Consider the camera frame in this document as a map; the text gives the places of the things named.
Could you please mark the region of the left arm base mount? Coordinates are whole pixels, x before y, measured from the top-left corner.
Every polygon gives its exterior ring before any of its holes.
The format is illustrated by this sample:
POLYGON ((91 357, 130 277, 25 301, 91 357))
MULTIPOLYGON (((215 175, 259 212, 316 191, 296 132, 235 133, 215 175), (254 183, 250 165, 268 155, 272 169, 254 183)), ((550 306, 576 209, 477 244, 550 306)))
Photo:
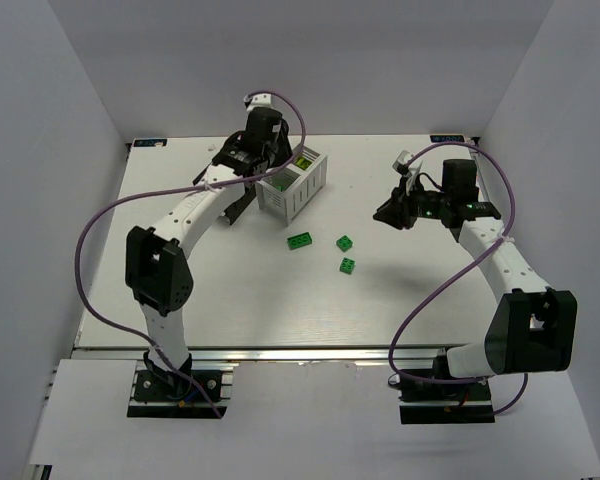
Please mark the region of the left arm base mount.
POLYGON ((172 387, 151 373, 144 364, 138 362, 133 375, 127 417, 211 420, 222 418, 231 396, 232 369, 211 364, 202 366, 201 369, 194 369, 191 376, 203 388, 218 414, 199 389, 190 382, 178 378, 176 387, 172 387))

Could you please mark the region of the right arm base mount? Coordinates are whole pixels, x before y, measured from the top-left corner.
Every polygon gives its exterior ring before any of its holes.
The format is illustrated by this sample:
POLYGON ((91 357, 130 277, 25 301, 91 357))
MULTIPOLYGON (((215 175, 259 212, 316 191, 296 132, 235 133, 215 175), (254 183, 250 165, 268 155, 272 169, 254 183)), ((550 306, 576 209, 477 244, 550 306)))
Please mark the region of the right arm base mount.
MULTIPOLYGON (((449 345, 397 347, 394 363, 401 372, 427 379, 450 379, 445 360, 437 360, 449 345)), ((402 425, 463 425, 495 422, 491 390, 487 382, 438 385, 405 380, 392 375, 388 387, 398 393, 402 425)))

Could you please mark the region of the green long lego brick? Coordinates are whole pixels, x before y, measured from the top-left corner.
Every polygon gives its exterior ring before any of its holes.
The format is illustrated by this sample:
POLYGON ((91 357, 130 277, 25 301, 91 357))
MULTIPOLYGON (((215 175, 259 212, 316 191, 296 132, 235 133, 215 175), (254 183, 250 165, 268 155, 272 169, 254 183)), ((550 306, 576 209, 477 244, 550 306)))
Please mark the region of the green long lego brick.
POLYGON ((290 250, 307 247, 312 243, 313 239, 309 232, 300 233, 287 238, 287 245, 290 250))

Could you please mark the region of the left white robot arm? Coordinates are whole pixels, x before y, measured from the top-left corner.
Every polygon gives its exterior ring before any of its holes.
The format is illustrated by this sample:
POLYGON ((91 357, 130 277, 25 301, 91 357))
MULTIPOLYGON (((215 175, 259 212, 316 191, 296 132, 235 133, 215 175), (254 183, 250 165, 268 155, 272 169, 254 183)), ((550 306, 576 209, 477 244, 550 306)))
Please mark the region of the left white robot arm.
POLYGON ((140 304, 149 337, 158 345, 145 354, 145 365, 163 381, 176 381, 174 369, 186 375, 191 371, 182 308, 194 286, 188 265, 194 246, 219 217, 234 223, 256 196, 253 181, 213 184, 263 174, 291 155, 282 113, 256 107, 248 114, 245 129, 225 141, 196 179, 200 192, 185 196, 150 227, 135 226, 128 233, 125 283, 140 304))

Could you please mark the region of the green square lego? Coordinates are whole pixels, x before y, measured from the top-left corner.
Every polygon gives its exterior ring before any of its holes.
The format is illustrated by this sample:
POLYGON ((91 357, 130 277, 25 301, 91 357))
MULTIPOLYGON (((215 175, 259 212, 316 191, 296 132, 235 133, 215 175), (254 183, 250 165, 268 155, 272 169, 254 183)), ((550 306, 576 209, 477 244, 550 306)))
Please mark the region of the green square lego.
POLYGON ((347 252, 353 247, 353 241, 346 235, 341 236, 336 240, 336 246, 342 252, 347 252))
POLYGON ((339 271, 341 273, 351 275, 355 269, 356 261, 351 258, 344 257, 339 265, 339 271))

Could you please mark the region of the lime and green lego stack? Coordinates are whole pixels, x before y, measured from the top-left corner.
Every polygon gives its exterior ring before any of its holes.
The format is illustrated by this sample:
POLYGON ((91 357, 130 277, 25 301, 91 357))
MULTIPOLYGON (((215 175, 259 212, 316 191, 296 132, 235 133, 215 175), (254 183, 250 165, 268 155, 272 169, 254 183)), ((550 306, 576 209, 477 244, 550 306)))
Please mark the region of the lime and green lego stack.
POLYGON ((298 159, 295 161, 294 165, 295 165, 296 167, 298 167, 299 169, 301 169, 301 170, 303 170, 303 171, 306 171, 306 170, 307 170, 307 169, 308 169, 308 168, 309 168, 309 167, 312 165, 312 161, 311 161, 311 160, 309 160, 309 159, 306 159, 306 158, 304 158, 304 157, 299 157, 299 158, 298 158, 298 159))

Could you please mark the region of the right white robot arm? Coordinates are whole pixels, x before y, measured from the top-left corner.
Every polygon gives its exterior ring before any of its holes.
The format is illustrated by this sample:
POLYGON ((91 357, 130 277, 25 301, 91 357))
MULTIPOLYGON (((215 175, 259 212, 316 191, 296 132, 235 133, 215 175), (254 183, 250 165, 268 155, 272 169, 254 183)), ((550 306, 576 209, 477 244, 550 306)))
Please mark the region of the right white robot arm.
POLYGON ((498 305, 483 340, 436 355, 429 384, 462 384, 514 373, 564 371, 571 363, 577 301, 542 279, 505 233, 497 208, 479 198, 471 160, 443 163, 441 185, 427 190, 421 164, 395 163, 399 185, 374 214, 399 230, 438 220, 476 261, 498 305))

